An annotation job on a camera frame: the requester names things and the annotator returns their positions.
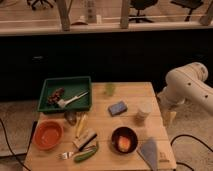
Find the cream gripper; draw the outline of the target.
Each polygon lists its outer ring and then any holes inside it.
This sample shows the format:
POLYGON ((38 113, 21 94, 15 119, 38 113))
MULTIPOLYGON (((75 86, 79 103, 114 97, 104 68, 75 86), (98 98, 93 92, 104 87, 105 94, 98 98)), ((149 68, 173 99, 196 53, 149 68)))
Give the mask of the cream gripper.
POLYGON ((175 105, 161 103, 161 114, 165 127, 169 127, 176 117, 175 105))

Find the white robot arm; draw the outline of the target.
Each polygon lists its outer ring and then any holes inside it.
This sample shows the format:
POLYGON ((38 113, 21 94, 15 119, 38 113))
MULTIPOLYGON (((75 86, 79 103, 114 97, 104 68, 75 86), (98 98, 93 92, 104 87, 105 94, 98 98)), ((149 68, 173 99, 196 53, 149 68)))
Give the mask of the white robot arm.
POLYGON ((200 62, 170 70, 165 77, 166 86, 157 94, 163 123, 169 127, 176 116, 175 108, 190 100, 213 115, 213 88, 205 84, 207 67, 200 62))

